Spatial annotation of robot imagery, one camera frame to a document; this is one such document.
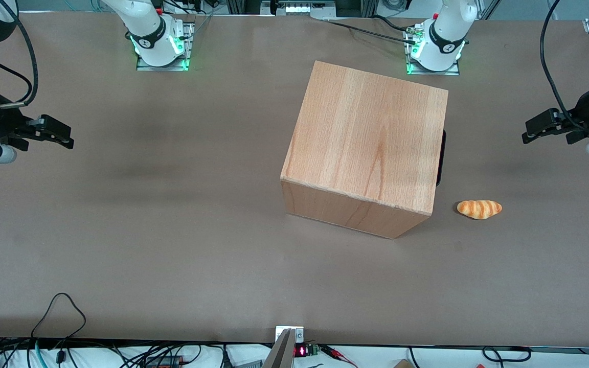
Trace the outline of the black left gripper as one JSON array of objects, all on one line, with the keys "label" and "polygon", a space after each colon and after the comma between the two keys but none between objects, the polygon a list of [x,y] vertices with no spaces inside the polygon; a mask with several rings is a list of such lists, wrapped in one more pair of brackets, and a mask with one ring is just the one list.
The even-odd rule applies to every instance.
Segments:
[{"label": "black left gripper", "polygon": [[526,121],[526,132],[522,133],[523,144],[546,136],[566,134],[569,145],[589,138],[589,91],[582,94],[573,109],[565,115],[557,108],[550,108]]}]

